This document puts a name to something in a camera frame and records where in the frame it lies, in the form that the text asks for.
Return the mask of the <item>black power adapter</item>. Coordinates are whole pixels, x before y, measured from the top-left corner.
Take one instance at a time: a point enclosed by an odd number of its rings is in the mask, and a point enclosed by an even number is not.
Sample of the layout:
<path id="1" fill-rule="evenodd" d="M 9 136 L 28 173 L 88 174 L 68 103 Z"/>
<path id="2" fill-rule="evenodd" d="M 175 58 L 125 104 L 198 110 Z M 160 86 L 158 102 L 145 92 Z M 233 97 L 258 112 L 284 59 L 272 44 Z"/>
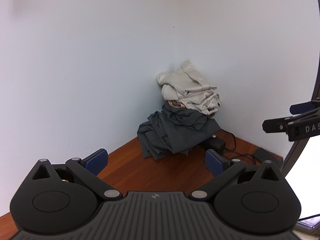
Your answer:
<path id="1" fill-rule="evenodd" d="M 226 147 L 226 142 L 217 137 L 216 135 L 212 135 L 209 139 L 209 148 L 217 152 L 218 154 L 223 154 Z"/>

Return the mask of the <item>dark grey garment pile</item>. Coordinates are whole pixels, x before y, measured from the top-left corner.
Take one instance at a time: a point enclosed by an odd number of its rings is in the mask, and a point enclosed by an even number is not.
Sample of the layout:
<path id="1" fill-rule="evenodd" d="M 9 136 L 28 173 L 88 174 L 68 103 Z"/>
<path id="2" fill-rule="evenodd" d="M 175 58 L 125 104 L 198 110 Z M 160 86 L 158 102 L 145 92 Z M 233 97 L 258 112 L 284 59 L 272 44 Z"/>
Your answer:
<path id="1" fill-rule="evenodd" d="M 140 124 L 137 137 L 144 158 L 155 160 L 166 154 L 188 154 L 194 146 L 204 142 L 220 130 L 212 115 L 188 108 L 175 108 L 165 102 L 161 111 L 148 116 Z"/>

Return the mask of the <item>white cloth bundle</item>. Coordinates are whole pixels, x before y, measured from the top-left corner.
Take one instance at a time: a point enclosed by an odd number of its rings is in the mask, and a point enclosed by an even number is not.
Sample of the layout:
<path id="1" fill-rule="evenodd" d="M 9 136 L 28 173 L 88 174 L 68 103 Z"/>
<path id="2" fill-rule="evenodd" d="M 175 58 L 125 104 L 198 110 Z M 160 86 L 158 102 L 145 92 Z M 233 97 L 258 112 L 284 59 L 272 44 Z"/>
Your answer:
<path id="1" fill-rule="evenodd" d="M 204 115 L 213 115 L 221 107 L 217 88 L 210 85 L 192 61 L 184 61 L 174 72 L 156 76 L 165 101 L 183 105 Z"/>

